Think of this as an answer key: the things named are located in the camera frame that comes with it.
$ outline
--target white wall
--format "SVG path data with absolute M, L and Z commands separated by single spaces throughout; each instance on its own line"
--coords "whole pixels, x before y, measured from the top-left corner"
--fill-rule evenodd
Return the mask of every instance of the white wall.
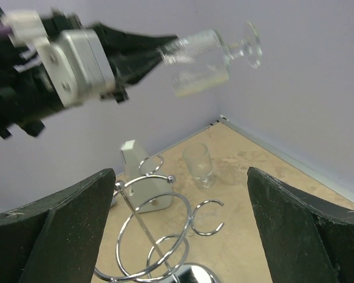
M 4 10 L 76 12 L 84 24 L 102 21 L 126 31 L 184 36 L 201 29 L 190 0 L 1 0 Z M 92 101 L 46 119 L 38 139 L 14 127 L 0 140 L 0 212 L 64 189 L 97 171 L 121 171 L 120 146 L 138 139 L 155 154 L 218 118 L 210 93 L 175 98 L 163 67 L 129 90 L 131 101 Z
M 194 0 L 225 41 L 258 28 L 263 65 L 234 62 L 221 114 L 354 193 L 354 0 Z

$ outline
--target beige tile floor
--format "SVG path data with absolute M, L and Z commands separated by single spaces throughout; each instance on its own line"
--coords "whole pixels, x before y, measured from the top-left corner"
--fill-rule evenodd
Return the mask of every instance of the beige tile floor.
M 183 150 L 193 143 L 205 143 L 214 161 L 217 181 L 209 189 L 194 186 L 183 161 Z M 193 208 L 210 198 L 225 203 L 223 208 L 216 205 L 202 208 L 196 220 L 202 231 L 210 231 L 220 222 L 225 222 L 221 232 L 206 238 L 188 233 L 187 237 L 190 244 L 188 261 L 207 266 L 223 282 L 272 282 L 247 190 L 247 170 L 250 166 L 260 168 L 312 195 L 354 210 L 354 203 L 221 123 L 167 150 L 162 156 L 165 159 L 163 171 L 177 178 L 173 185 L 174 191 L 186 196 Z M 183 203 L 175 199 L 171 207 L 142 214 L 142 218 L 158 239 L 181 231 L 186 218 L 185 211 Z M 121 275 L 115 260 L 115 243 L 118 232 L 129 215 L 130 211 L 123 199 L 118 197 L 117 205 L 109 213 L 97 260 L 97 267 L 104 273 Z M 167 251 L 172 243 L 165 242 L 161 245 L 162 250 Z M 131 222 L 124 235 L 121 251 L 123 264 L 130 273 L 145 267 L 150 247 L 137 223 Z M 182 253 L 183 245 L 169 262 L 176 264 Z M 159 275 L 163 271 L 165 269 L 155 271 L 153 275 Z M 102 281 L 93 277 L 92 282 Z

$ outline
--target clear glass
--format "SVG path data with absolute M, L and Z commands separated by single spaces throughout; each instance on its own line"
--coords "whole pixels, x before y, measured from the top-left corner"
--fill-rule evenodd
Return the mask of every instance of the clear glass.
M 198 188 L 207 189 L 215 183 L 214 166 L 205 144 L 188 146 L 182 155 Z
M 248 22 L 244 38 L 225 45 L 215 30 L 210 29 L 175 40 L 162 48 L 163 61 L 172 77 L 177 97 L 200 92 L 229 80 L 228 66 L 237 58 L 246 58 L 257 68 L 261 64 L 260 39 Z

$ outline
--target chrome wine glass holder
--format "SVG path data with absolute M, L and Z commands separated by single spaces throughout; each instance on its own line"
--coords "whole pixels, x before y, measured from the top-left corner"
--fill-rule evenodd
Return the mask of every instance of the chrome wine glass holder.
M 147 159 L 143 160 L 140 165 L 139 165 L 139 174 L 141 177 L 135 178 L 127 183 L 124 181 L 117 181 L 115 183 L 115 189 L 114 189 L 114 195 L 113 197 L 115 198 L 118 195 L 122 195 L 124 201 L 132 211 L 132 214 L 127 218 L 127 220 L 124 222 L 119 235 L 118 239 L 116 242 L 116 261 L 119 269 L 121 270 L 123 276 L 116 277 L 116 276 L 111 276 L 111 275 L 106 275 L 102 273 L 101 271 L 98 270 L 96 267 L 94 269 L 94 274 L 98 278 L 107 281 L 107 282 L 127 282 L 127 281 L 133 281 L 133 282 L 164 282 L 164 283 L 172 283 L 172 282 L 181 282 L 180 277 L 186 278 L 188 276 L 191 278 L 191 281 L 189 282 L 195 282 L 195 283 L 210 283 L 210 282 L 220 282 L 219 278 L 208 268 L 206 268 L 203 265 L 200 264 L 192 264 L 188 263 L 186 264 L 185 261 L 188 257 L 189 254 L 189 242 L 186 239 L 186 233 L 188 232 L 188 229 L 191 228 L 194 233 L 196 233 L 199 236 L 212 236 L 218 233 L 224 226 L 224 223 L 220 223 L 219 226 L 211 231 L 211 232 L 201 232 L 195 225 L 194 225 L 194 219 L 196 217 L 196 214 L 202 208 L 204 205 L 207 205 L 209 203 L 216 203 L 219 204 L 220 206 L 224 206 L 224 204 L 217 199 L 208 199 L 205 200 L 204 202 L 198 204 L 195 209 L 193 210 L 191 208 L 191 205 L 189 201 L 187 200 L 186 197 L 184 197 L 180 193 L 163 193 L 160 195 L 157 195 L 153 198 L 148 199 L 147 201 L 143 202 L 139 207 L 134 207 L 133 203 L 131 202 L 129 195 L 126 192 L 126 189 L 129 188 L 132 184 L 150 179 L 150 178 L 155 178 L 155 179 L 160 179 L 164 180 L 169 184 L 173 184 L 176 181 L 176 177 L 174 175 L 169 175 L 169 176 L 162 176 L 162 175 L 156 175 L 155 173 L 162 167 L 163 165 L 163 157 L 158 156 L 160 158 L 160 165 L 152 172 L 149 173 L 142 173 L 142 166 L 143 164 L 147 161 Z M 186 221 L 183 227 L 183 231 L 180 234 L 170 234 L 166 235 L 164 237 L 161 237 L 158 240 L 155 240 L 152 234 L 150 233 L 148 227 L 145 225 L 144 221 L 139 215 L 139 211 L 146 206 L 147 204 L 150 204 L 154 202 L 156 199 L 161 198 L 163 196 L 173 196 L 176 198 L 180 198 L 185 206 L 186 206 L 186 212 L 187 212 L 187 217 Z M 135 217 L 135 219 L 138 221 L 140 227 L 146 234 L 148 240 L 152 244 L 152 248 L 150 249 L 147 259 L 146 259 L 146 268 L 135 273 L 135 274 L 129 274 L 126 270 L 126 268 L 122 264 L 122 260 L 120 257 L 120 251 L 121 251 L 121 242 L 123 239 L 123 234 L 130 223 L 131 219 Z M 170 250 L 167 251 L 167 253 L 163 253 L 159 247 L 159 245 L 164 242 L 168 241 L 170 239 L 176 239 L 175 243 L 172 245 Z M 168 263 L 168 259 L 172 256 L 172 254 L 180 247 L 181 244 L 184 244 L 185 250 L 182 255 L 181 260 L 175 265 L 175 266 L 170 266 Z M 151 264 L 150 260 L 153 255 L 153 253 L 156 251 L 156 253 L 160 256 L 160 259 L 158 259 L 155 263 Z M 158 277 L 152 277 L 151 272 L 159 268 L 161 265 L 165 265 L 168 269 L 164 274 Z

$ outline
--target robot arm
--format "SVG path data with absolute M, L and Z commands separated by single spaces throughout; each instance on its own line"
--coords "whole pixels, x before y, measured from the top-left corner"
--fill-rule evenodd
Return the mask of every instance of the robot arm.
M 76 15 L 54 11 L 51 17 L 16 12 L 4 15 L 0 28 L 0 137 L 16 124 L 37 137 L 42 119 L 90 98 L 128 100 L 126 89 L 139 83 L 160 62 L 159 50 L 177 36 L 149 37 L 109 28 L 83 27 Z M 34 44 L 30 58 L 22 55 Z M 39 56 L 41 63 L 15 67 Z

